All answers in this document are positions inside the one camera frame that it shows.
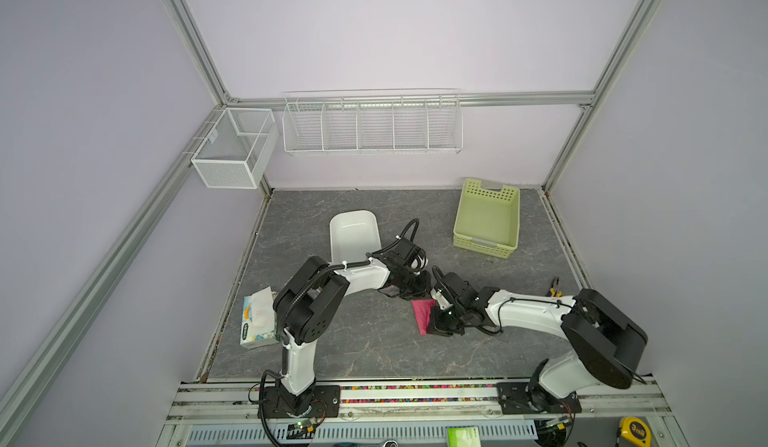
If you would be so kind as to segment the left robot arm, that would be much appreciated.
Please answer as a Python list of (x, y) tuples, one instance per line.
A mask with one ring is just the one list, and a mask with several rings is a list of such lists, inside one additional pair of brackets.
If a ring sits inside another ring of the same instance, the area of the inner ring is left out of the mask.
[(388, 298), (423, 300), (432, 288), (428, 258), (415, 242), (420, 221), (410, 220), (395, 240), (381, 243), (376, 216), (367, 210), (341, 213), (329, 225), (331, 259), (310, 257), (273, 302), (282, 345), (281, 369), (263, 378), (259, 414), (265, 419), (333, 417), (340, 388), (319, 387), (315, 372), (318, 339), (342, 301), (364, 291)]

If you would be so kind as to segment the pink paper napkin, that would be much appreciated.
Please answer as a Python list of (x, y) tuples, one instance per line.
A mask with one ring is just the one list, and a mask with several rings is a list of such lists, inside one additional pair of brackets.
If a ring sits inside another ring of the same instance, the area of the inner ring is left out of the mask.
[(428, 334), (432, 308), (436, 302), (433, 299), (413, 300), (411, 302), (417, 328), (421, 335)]

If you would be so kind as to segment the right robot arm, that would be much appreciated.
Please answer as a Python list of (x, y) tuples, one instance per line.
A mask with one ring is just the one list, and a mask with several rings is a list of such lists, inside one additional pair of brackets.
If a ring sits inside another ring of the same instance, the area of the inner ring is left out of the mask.
[(600, 292), (573, 296), (534, 296), (496, 287), (476, 290), (457, 274), (433, 269), (435, 285), (427, 332), (450, 337), (476, 329), (499, 336), (507, 328), (537, 331), (565, 339), (570, 350), (542, 360), (526, 384), (504, 383), (500, 403), (533, 412), (576, 413), (576, 393), (603, 385), (630, 388), (640, 378), (648, 335)]

